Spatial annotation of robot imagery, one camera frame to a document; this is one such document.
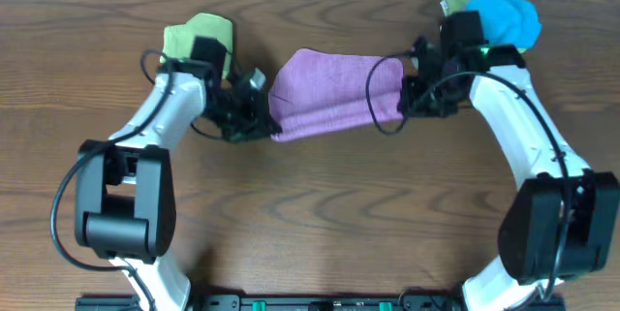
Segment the purple cloth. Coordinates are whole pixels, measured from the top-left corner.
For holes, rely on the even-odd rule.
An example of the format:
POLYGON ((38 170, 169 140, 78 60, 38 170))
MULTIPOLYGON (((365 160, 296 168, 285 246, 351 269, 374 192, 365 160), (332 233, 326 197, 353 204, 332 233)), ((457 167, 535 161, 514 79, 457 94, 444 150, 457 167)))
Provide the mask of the purple cloth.
POLYGON ((397 120, 403 64, 379 56, 343 55, 302 48, 278 72, 269 113, 286 142, 397 120))

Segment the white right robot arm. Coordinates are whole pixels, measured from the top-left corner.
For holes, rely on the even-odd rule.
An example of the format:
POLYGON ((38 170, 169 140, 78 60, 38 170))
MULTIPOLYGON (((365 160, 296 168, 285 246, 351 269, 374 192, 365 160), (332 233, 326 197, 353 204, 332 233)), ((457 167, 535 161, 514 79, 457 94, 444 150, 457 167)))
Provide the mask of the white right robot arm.
POLYGON ((524 58, 493 45, 476 12, 449 16, 440 44, 409 50, 398 110, 405 118, 447 117, 469 102, 490 127, 514 178, 515 198, 500 226, 497 256, 464 281, 452 310, 555 307, 555 288, 606 265, 619 183, 579 157, 538 99, 524 58))

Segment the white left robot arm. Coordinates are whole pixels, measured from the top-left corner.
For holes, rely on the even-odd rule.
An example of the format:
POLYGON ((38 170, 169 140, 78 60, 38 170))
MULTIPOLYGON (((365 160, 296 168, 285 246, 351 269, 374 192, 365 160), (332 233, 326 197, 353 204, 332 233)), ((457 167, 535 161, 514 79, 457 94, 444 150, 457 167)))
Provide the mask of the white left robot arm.
POLYGON ((137 292, 131 310, 185 310, 191 282, 171 251, 176 205, 171 154, 196 120, 215 124, 217 140, 269 138, 265 76, 238 72, 231 50, 197 37, 187 54, 157 51, 146 73, 152 90, 107 140, 86 140, 67 177, 76 183, 75 239, 122 272, 137 292))

